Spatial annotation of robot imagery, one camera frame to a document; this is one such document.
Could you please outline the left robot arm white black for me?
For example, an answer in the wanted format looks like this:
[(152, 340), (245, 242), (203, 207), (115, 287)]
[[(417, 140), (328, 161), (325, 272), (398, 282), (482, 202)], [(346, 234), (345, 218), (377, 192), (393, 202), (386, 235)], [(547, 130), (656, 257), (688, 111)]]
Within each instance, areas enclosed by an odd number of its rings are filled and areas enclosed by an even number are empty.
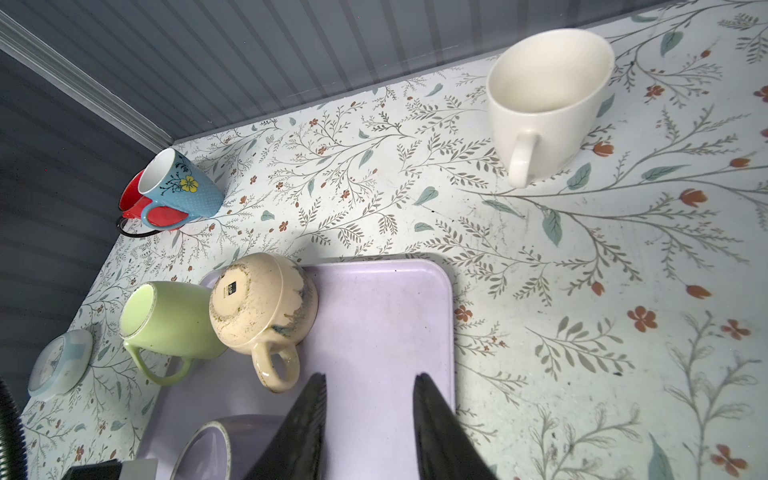
[(26, 480), (26, 442), (18, 408), (4, 381), (1, 381), (1, 478)]

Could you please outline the red mug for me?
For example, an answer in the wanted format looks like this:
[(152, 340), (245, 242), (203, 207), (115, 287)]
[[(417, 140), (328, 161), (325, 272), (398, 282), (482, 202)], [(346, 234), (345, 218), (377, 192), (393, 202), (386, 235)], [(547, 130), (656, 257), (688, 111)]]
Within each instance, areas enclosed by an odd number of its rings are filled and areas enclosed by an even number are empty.
[(174, 230), (183, 226), (189, 218), (187, 213), (178, 211), (171, 207), (159, 206), (148, 213), (149, 231), (141, 233), (130, 233), (125, 229), (129, 220), (142, 218), (144, 210), (152, 201), (139, 192), (138, 186), (144, 171), (139, 171), (130, 183), (124, 189), (119, 200), (118, 207), (121, 210), (121, 216), (116, 220), (118, 232), (129, 238), (146, 238), (161, 231)]

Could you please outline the purple mug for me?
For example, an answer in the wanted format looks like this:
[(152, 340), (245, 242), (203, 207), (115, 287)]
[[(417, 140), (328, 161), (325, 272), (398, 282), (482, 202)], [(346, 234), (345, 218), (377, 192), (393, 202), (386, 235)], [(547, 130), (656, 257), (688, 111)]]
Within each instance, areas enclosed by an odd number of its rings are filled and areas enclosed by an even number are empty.
[(244, 479), (284, 420), (243, 414), (202, 425), (185, 445), (171, 479)]

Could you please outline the blue floral mug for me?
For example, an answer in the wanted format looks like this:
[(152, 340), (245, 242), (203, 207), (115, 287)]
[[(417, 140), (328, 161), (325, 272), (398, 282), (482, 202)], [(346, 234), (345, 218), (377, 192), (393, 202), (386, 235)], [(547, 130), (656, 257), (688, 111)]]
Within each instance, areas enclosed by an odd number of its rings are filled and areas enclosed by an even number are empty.
[[(223, 205), (222, 190), (185, 155), (173, 148), (160, 151), (143, 170), (138, 191), (150, 200), (142, 210), (143, 224), (155, 230), (171, 230), (200, 218), (211, 218)], [(160, 207), (183, 212), (187, 218), (168, 226), (153, 224), (150, 213)]]

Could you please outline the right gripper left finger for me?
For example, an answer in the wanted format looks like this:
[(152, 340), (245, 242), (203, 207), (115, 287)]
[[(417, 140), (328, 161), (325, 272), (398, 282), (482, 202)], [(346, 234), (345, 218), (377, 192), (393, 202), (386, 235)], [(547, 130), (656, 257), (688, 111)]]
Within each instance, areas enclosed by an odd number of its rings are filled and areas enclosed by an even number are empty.
[(326, 376), (314, 373), (245, 479), (321, 479)]

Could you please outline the white cream mug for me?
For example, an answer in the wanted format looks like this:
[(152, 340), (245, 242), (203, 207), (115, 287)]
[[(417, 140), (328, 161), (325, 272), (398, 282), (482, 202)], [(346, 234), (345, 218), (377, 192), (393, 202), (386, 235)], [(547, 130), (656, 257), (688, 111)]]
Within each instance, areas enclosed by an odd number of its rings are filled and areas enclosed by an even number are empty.
[(512, 187), (548, 178), (573, 159), (614, 66), (604, 37), (575, 28), (532, 35), (498, 57), (486, 79), (488, 112)]

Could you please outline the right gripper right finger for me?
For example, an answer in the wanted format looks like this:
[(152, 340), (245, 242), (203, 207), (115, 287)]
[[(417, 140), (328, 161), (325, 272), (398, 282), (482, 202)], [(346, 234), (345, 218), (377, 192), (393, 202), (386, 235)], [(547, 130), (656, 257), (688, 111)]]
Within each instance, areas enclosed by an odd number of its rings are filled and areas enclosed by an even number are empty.
[(427, 373), (415, 378), (413, 418), (420, 479), (497, 479)]

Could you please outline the beige ceramic teapot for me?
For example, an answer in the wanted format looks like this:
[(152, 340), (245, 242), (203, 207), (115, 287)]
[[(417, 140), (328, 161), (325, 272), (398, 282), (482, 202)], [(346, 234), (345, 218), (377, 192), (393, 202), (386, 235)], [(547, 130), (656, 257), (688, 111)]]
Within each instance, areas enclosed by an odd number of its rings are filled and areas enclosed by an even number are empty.
[(296, 262), (255, 253), (220, 274), (211, 290), (209, 317), (225, 346), (251, 357), (260, 382), (284, 393), (299, 379), (297, 345), (312, 329), (318, 304), (314, 281)]

